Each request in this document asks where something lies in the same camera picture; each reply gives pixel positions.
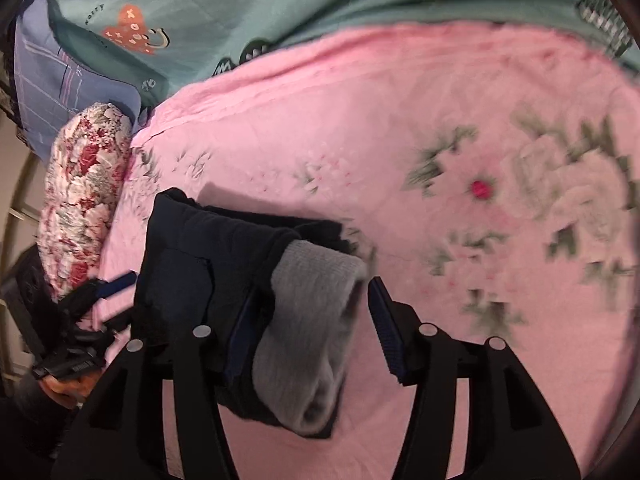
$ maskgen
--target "flower pattern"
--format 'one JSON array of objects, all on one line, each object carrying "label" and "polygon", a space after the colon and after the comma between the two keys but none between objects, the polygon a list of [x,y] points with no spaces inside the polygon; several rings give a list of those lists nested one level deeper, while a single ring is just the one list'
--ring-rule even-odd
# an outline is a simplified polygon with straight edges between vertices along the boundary
[{"label": "flower pattern", "polygon": [[349,190],[354,184],[347,161],[336,155],[314,156],[310,153],[308,161],[300,164],[294,177],[309,196],[318,192],[332,196],[337,190]]},{"label": "flower pattern", "polygon": [[504,262],[509,233],[528,222],[548,239],[548,260],[564,254],[582,262],[581,283],[600,284],[610,310],[619,280],[636,266],[628,235],[636,183],[628,178],[629,157],[616,153],[610,119],[599,132],[583,121],[572,142],[562,126],[545,124],[529,109],[514,118],[518,129],[503,152],[495,142],[483,143],[478,128],[459,126],[435,149],[423,150],[406,179],[447,211],[449,236],[422,250],[421,263],[442,277],[446,297],[476,316],[478,330],[504,337],[511,336],[510,324],[526,323],[519,311],[508,314],[518,298]]},{"label": "flower pattern", "polygon": [[151,216],[154,197],[160,191],[158,182],[161,177],[153,150],[140,148],[131,153],[125,176],[131,186],[125,186],[120,203],[145,225]]},{"label": "flower pattern", "polygon": [[98,274],[130,131],[129,118],[115,106],[95,104],[71,119],[52,147],[38,248],[55,300]]}]

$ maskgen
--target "floral pillow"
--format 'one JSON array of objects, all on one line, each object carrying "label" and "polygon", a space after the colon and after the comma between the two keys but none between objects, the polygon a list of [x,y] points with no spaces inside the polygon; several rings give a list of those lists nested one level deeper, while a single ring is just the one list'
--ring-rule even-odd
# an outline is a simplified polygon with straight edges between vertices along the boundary
[{"label": "floral pillow", "polygon": [[96,103],[58,134],[45,181],[38,247],[54,300],[97,276],[129,160],[131,123]]}]

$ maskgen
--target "pink bedsheet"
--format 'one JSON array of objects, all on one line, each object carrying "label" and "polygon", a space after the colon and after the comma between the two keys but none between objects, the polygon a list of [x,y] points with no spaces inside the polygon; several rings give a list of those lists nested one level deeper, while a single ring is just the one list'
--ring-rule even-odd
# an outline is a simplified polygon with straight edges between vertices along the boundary
[{"label": "pink bedsheet", "polygon": [[[133,140],[101,275],[140,268],[154,195],[171,186],[337,219],[422,320],[506,338],[584,465],[623,366],[639,133],[637,90],[576,39],[477,23],[349,30],[158,107]],[[102,303],[96,321],[131,300]],[[391,477],[414,391],[388,373],[361,308],[330,441],[223,410],[243,480]]]}]

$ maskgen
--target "folded clothes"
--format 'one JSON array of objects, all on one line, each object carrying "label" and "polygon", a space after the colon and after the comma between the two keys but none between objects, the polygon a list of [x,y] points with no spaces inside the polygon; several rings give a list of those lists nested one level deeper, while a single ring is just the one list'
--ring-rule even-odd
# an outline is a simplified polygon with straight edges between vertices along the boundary
[{"label": "folded clothes", "polygon": [[206,322],[204,356],[223,373],[216,400],[236,415],[328,436],[366,277],[342,226],[202,207],[179,189],[156,196],[132,336],[171,341]]},{"label": "folded clothes", "polygon": [[[114,103],[129,118],[134,134],[146,122],[140,94],[135,86],[123,82],[127,79],[109,79],[92,72],[63,50],[49,25],[48,5],[47,0],[25,0],[15,25],[14,60],[24,134],[45,163],[49,162],[51,146],[60,129],[94,103]],[[124,66],[129,73],[135,73],[131,60]],[[153,73],[147,69],[146,74]]]}]

